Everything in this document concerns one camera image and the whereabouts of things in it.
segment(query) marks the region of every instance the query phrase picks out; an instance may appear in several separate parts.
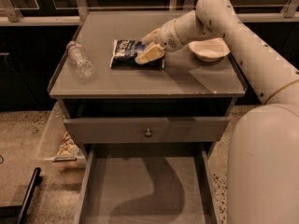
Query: white bowl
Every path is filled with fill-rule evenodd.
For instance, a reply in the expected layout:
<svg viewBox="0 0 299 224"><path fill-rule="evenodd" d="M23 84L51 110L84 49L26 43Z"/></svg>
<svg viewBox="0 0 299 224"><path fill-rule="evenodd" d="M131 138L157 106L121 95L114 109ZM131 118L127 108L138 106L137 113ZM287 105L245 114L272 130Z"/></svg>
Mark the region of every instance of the white bowl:
<svg viewBox="0 0 299 224"><path fill-rule="evenodd" d="M189 43L189 48L198 59L209 63L215 62L230 53L230 50L221 38L193 41Z"/></svg>

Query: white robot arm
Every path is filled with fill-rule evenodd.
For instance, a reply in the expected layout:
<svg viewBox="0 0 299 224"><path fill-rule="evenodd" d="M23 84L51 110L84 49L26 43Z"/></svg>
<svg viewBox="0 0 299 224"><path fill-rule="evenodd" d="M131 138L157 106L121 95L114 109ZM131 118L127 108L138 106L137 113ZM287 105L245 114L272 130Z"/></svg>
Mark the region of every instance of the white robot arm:
<svg viewBox="0 0 299 224"><path fill-rule="evenodd" d="M196 10L143 37L148 48L135 60L152 61L165 51L217 36L229 47L262 104L299 105L299 95L295 95L299 92L299 71L243 24L230 0L198 0Z"/></svg>
<svg viewBox="0 0 299 224"><path fill-rule="evenodd" d="M229 0L198 0L196 10L145 36L149 49L136 61L157 59L165 51L215 36L223 38L265 105L245 115L232 135L228 224L296 224L299 71L242 23Z"/></svg>

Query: open drawer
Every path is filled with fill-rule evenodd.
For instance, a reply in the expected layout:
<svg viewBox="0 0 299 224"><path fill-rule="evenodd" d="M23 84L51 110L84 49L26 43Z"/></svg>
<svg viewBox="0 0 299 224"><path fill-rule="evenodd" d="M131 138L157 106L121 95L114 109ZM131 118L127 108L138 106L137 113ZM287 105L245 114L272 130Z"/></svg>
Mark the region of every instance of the open drawer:
<svg viewBox="0 0 299 224"><path fill-rule="evenodd" d="M227 117L79 118L64 125L78 144L216 142Z"/></svg>
<svg viewBox="0 0 299 224"><path fill-rule="evenodd" d="M220 223L201 144L99 147L89 154L76 224Z"/></svg>

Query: drawer knob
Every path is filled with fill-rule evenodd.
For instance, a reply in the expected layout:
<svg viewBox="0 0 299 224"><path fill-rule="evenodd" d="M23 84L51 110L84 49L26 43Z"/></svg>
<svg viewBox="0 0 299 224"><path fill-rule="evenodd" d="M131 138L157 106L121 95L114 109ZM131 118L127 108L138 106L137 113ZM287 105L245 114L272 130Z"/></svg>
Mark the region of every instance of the drawer knob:
<svg viewBox="0 0 299 224"><path fill-rule="evenodd" d="M151 129L146 130L146 137L150 138L152 136Z"/></svg>

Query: speckled floor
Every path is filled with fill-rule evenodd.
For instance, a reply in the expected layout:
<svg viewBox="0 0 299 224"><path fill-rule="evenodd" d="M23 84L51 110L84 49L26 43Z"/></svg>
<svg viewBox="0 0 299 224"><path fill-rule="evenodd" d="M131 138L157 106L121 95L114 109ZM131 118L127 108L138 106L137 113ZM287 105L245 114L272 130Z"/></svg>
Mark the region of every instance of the speckled floor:
<svg viewBox="0 0 299 224"><path fill-rule="evenodd" d="M253 106L235 106L230 123L210 156L221 222L226 223L227 153L232 130L237 121ZM20 204L34 169L41 168L42 183L36 187L25 223L73 223L84 169L61 172L50 161L37 156L38 144L45 129L49 111L0 113L0 206ZM0 217L4 224L15 217Z"/></svg>

